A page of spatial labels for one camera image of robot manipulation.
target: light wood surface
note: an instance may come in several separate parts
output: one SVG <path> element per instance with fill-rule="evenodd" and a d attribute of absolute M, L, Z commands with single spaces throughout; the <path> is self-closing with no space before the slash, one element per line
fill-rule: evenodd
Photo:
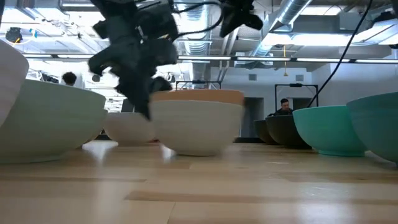
<path fill-rule="evenodd" d="M 371 154 L 234 144 L 218 157 L 175 157 L 116 145 L 0 166 L 0 223 L 398 223 L 398 170 Z"/>

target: white bowl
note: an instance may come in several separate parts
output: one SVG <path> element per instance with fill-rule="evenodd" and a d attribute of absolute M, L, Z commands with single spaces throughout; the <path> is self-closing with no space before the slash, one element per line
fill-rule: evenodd
<path fill-rule="evenodd" d="M 177 154 L 213 156 L 236 138 L 243 107 L 231 103 L 194 100 L 155 101 L 150 104 L 157 139 Z"/>
<path fill-rule="evenodd" d="M 92 91 L 25 80 L 0 127 L 0 163 L 60 159 L 98 130 L 105 101 Z"/>
<path fill-rule="evenodd" d="M 104 130 L 119 146 L 136 146 L 155 138 L 152 123 L 140 113 L 108 113 Z"/>
<path fill-rule="evenodd" d="M 17 100 L 28 69 L 26 58 L 0 40 L 0 127 Z"/>

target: dark olive bowl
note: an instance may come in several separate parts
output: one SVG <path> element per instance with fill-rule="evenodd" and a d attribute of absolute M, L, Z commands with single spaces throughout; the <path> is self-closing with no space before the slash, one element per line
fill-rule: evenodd
<path fill-rule="evenodd" d="M 311 148 L 297 132 L 293 115 L 271 116 L 266 121 L 269 134 L 277 143 L 297 149 Z"/>
<path fill-rule="evenodd" d="M 266 120 L 258 120 L 254 121 L 254 129 L 256 130 L 259 138 L 269 145 L 279 145 L 275 140 L 269 135 L 267 121 Z"/>

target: bowl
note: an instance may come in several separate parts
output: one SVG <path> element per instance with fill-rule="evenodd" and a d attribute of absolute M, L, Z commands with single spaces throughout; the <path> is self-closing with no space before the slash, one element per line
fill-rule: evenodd
<path fill-rule="evenodd" d="M 108 113 L 104 130 L 119 147 L 137 146 L 155 138 L 152 123 L 140 113 Z"/>
<path fill-rule="evenodd" d="M 233 143 L 244 108 L 232 103 L 195 100 L 153 101 L 156 137 L 184 156 L 214 156 Z"/>
<path fill-rule="evenodd" d="M 0 40 L 0 127 L 17 100 L 29 69 L 26 58 L 14 47 Z"/>
<path fill-rule="evenodd" d="M 105 101 L 92 91 L 25 80 L 0 127 L 0 163 L 61 159 L 98 129 Z"/>
<path fill-rule="evenodd" d="M 266 120 L 259 120 L 254 121 L 254 129 L 256 130 L 257 135 L 259 138 L 264 141 L 266 144 L 269 145 L 278 145 L 277 142 L 269 135 L 267 121 Z"/>
<path fill-rule="evenodd" d="M 398 163 L 398 93 L 361 98 L 347 107 L 364 145 L 377 156 Z"/>
<path fill-rule="evenodd" d="M 364 156 L 365 145 L 356 135 L 347 106 L 321 106 L 293 112 L 301 138 L 328 156 Z"/>
<path fill-rule="evenodd" d="M 151 95 L 151 101 L 197 100 L 243 105 L 244 95 L 238 90 L 177 90 L 159 91 Z"/>
<path fill-rule="evenodd" d="M 311 148 L 297 132 L 293 115 L 270 116 L 266 121 L 269 134 L 275 142 L 297 149 Z"/>

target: wall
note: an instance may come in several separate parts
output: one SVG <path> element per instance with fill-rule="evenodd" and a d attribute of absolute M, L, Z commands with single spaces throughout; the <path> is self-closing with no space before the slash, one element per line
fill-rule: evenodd
<path fill-rule="evenodd" d="M 264 116 L 275 112 L 275 84 L 296 83 L 295 75 L 304 75 L 303 84 L 312 83 L 312 74 L 308 73 L 305 68 L 288 68 L 289 76 L 284 76 L 284 69 L 254 69 L 246 70 L 244 68 L 230 68 L 224 78 L 222 89 L 240 90 L 245 97 L 263 98 L 264 99 Z M 216 80 L 218 68 L 211 70 L 212 80 Z M 257 74 L 257 81 L 249 81 L 248 74 Z M 290 88 L 288 86 L 278 87 L 277 106 L 283 98 L 291 97 L 309 97 L 315 94 L 313 88 Z"/>
<path fill-rule="evenodd" d="M 321 86 L 336 64 L 325 65 L 312 73 L 314 84 Z M 398 91 L 397 65 L 342 64 L 320 93 L 320 105 L 345 105 L 365 96 Z"/>

